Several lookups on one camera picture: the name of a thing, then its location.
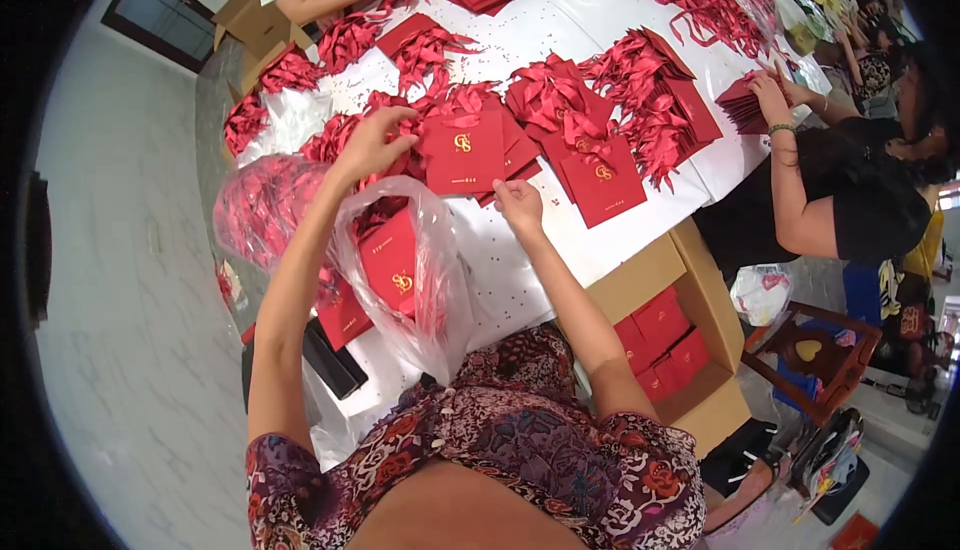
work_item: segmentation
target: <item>white tablecloth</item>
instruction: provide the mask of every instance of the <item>white tablecloth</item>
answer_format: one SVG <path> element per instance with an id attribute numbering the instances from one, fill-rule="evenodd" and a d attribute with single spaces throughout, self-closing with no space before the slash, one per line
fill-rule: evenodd
<path id="1" fill-rule="evenodd" d="M 684 34 L 681 46 L 668 26 L 680 12 L 676 6 L 661 6 L 653 0 L 514 0 L 496 17 L 489 17 L 475 16 L 446 0 L 430 2 L 418 1 L 414 10 L 451 32 L 475 39 L 473 47 L 484 51 L 451 54 L 454 82 L 502 81 L 513 70 L 544 60 L 551 51 L 580 62 L 605 52 L 628 28 L 639 27 L 662 35 L 696 74 L 697 89 L 725 137 L 679 166 L 678 173 L 671 175 L 673 194 L 666 185 L 657 191 L 645 182 L 646 202 L 587 230 L 546 163 L 542 163 L 543 172 L 531 179 L 543 197 L 544 229 L 584 286 L 614 270 L 701 206 L 726 196 L 763 158 L 759 137 L 738 135 L 712 102 L 757 64 L 723 44 L 700 47 L 686 38 L 687 27 L 682 23 L 678 24 Z M 407 16 L 406 10 L 395 12 L 386 30 Z M 793 59 L 801 64 L 811 86 L 823 91 L 830 88 L 812 59 Z M 352 113 L 359 112 L 373 90 L 395 94 L 399 77 L 390 60 L 372 50 L 358 64 L 326 81 L 335 108 Z M 410 98 L 415 100 L 422 94 L 423 90 L 416 90 Z M 465 225 L 460 250 L 473 271 L 477 292 L 471 299 L 477 322 L 469 349 L 552 316 L 544 289 L 506 221 L 492 206 L 480 208 L 472 199 L 451 198 L 448 203 Z M 419 375 L 413 366 L 386 350 L 377 330 L 367 332 L 347 348 L 370 377 L 366 385 L 338 402 L 347 416 L 376 406 L 385 410 Z"/>

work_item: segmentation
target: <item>floral dress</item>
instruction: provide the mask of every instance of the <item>floral dress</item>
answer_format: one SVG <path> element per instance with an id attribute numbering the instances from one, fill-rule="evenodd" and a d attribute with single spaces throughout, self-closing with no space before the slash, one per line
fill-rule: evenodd
<path id="1" fill-rule="evenodd" d="M 267 434 L 246 449 L 256 548 L 343 548 L 385 493 L 428 460 L 507 485 L 589 548 L 687 548 L 706 503 L 690 434 L 634 412 L 595 424 L 573 396 L 570 346 L 552 324 L 466 356 L 449 388 L 404 392 L 330 471 Z"/>

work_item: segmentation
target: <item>green bracelet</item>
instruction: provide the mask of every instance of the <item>green bracelet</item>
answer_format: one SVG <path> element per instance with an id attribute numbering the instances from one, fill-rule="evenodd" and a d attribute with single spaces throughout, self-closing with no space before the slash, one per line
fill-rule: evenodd
<path id="1" fill-rule="evenodd" d="M 772 127 L 770 127 L 769 131 L 767 131 L 767 135 L 773 135 L 777 131 L 790 131 L 791 133 L 796 135 L 797 127 L 793 126 L 792 124 L 775 124 Z"/>

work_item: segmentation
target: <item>red bag in box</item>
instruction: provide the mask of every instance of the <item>red bag in box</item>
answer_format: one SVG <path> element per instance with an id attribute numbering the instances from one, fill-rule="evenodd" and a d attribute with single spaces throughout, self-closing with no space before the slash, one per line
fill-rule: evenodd
<path id="1" fill-rule="evenodd" d="M 357 301 L 351 284 L 340 279 L 337 282 L 337 292 L 336 299 L 317 314 L 319 324 L 323 326 L 334 350 L 339 350 L 374 326 Z"/>
<path id="2" fill-rule="evenodd" d="M 650 361 L 646 360 L 646 354 L 643 352 L 643 336 L 641 330 L 630 316 L 627 316 L 613 326 L 616 336 L 620 338 L 623 344 L 623 351 L 627 354 L 627 362 L 630 363 L 630 370 L 634 376 L 640 375 L 650 366 Z"/>
<path id="3" fill-rule="evenodd" d="M 369 288 L 391 310 L 414 316 L 417 241 L 410 213 L 401 210 L 360 242 L 360 262 Z"/>
<path id="4" fill-rule="evenodd" d="M 643 388 L 643 391 L 646 392 L 651 402 L 659 402 L 666 399 L 669 395 L 664 387 L 664 383 L 660 380 L 660 377 L 657 376 L 657 372 L 653 366 L 644 370 L 640 375 L 637 375 L 636 381 Z"/>
<path id="5" fill-rule="evenodd" d="M 694 328 L 670 350 L 674 378 L 679 389 L 690 385 L 697 373 L 711 361 L 711 355 L 707 352 L 703 338 L 700 330 Z"/>
<path id="6" fill-rule="evenodd" d="M 660 292 L 631 316 L 647 341 L 647 351 L 655 357 L 666 352 L 690 328 L 690 322 L 677 303 L 677 291 L 673 286 Z"/>

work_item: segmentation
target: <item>red paper bag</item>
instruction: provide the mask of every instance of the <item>red paper bag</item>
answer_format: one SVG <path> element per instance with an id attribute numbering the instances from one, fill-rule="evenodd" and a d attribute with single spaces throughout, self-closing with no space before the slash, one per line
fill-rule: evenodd
<path id="1" fill-rule="evenodd" d="M 643 178 L 637 172 L 637 163 L 630 154 L 627 138 L 616 135 L 610 137 L 608 143 L 607 164 L 595 157 L 594 162 L 585 163 L 584 159 L 588 156 L 582 153 L 560 162 L 587 229 L 640 206 L 647 200 L 643 192 Z"/>
<path id="2" fill-rule="evenodd" d="M 479 123 L 458 124 L 470 117 L 478 117 Z M 423 131 L 419 151 L 428 156 L 426 185 L 434 194 L 491 192 L 494 179 L 507 177 L 501 111 L 432 117 L 423 122 Z"/>
<path id="3" fill-rule="evenodd" d="M 413 318 L 417 241 L 410 213 L 401 210 L 359 245 L 369 288 L 392 310 Z"/>

